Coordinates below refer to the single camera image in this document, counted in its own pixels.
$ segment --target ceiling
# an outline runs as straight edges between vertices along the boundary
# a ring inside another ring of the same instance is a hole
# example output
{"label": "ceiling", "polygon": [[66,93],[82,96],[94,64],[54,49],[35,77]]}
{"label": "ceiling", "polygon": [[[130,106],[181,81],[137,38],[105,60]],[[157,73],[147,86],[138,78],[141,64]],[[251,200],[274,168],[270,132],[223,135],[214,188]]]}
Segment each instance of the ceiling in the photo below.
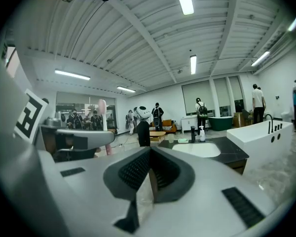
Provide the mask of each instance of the ceiling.
{"label": "ceiling", "polygon": [[[254,71],[292,17],[280,0],[27,0],[13,34],[30,81],[137,93],[187,80]],[[189,57],[197,55],[196,74]],[[90,81],[55,75],[64,69]]]}

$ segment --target green bathtub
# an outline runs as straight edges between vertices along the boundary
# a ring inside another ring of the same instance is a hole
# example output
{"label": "green bathtub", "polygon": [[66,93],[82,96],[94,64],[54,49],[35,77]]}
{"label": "green bathtub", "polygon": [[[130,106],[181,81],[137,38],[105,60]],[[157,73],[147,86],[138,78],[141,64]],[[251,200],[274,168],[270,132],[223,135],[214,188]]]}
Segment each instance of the green bathtub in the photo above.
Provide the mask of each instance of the green bathtub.
{"label": "green bathtub", "polygon": [[214,131],[223,131],[231,129],[232,116],[228,117],[208,117],[208,122],[211,124]]}

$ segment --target faucet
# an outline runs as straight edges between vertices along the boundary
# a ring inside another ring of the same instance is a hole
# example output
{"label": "faucet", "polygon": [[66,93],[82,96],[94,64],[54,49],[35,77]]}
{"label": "faucet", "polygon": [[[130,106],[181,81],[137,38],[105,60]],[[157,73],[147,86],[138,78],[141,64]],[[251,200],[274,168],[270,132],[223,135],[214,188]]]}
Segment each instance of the faucet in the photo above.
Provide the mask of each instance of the faucet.
{"label": "faucet", "polygon": [[195,136],[196,136],[196,134],[195,134],[195,126],[194,125],[191,126],[191,136],[192,136],[192,143],[194,143],[195,142]]}
{"label": "faucet", "polygon": [[[266,116],[270,116],[271,117],[271,120],[272,120],[272,131],[271,132],[273,132],[273,117],[269,113],[265,115],[265,119],[266,119]],[[268,133],[270,133],[270,122],[268,123]]]}

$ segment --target white shirt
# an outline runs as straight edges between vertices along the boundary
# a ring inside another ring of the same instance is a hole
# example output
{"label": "white shirt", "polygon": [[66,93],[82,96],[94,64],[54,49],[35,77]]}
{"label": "white shirt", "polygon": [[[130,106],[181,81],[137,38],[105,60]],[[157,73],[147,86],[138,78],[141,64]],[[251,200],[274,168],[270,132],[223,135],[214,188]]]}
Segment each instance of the white shirt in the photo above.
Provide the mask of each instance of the white shirt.
{"label": "white shirt", "polygon": [[203,102],[198,102],[198,103],[195,104],[196,112],[198,112],[198,109],[200,108],[199,104],[201,106],[205,106],[206,107],[206,104],[204,104]]}
{"label": "white shirt", "polygon": [[128,113],[128,118],[131,119],[132,121],[134,121],[134,117],[132,113]]}
{"label": "white shirt", "polygon": [[262,90],[254,89],[252,91],[252,98],[255,99],[255,107],[263,107],[262,97],[264,97]]}

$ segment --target soap dispenser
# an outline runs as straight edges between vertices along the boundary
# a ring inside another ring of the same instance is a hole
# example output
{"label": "soap dispenser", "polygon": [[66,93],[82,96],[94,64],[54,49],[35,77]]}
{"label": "soap dispenser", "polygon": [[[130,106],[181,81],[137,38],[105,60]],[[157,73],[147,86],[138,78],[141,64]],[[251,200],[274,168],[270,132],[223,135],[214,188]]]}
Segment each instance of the soap dispenser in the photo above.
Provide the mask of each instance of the soap dispenser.
{"label": "soap dispenser", "polygon": [[201,129],[199,133],[199,140],[205,141],[205,131],[203,130],[204,126],[201,125],[199,128]]}

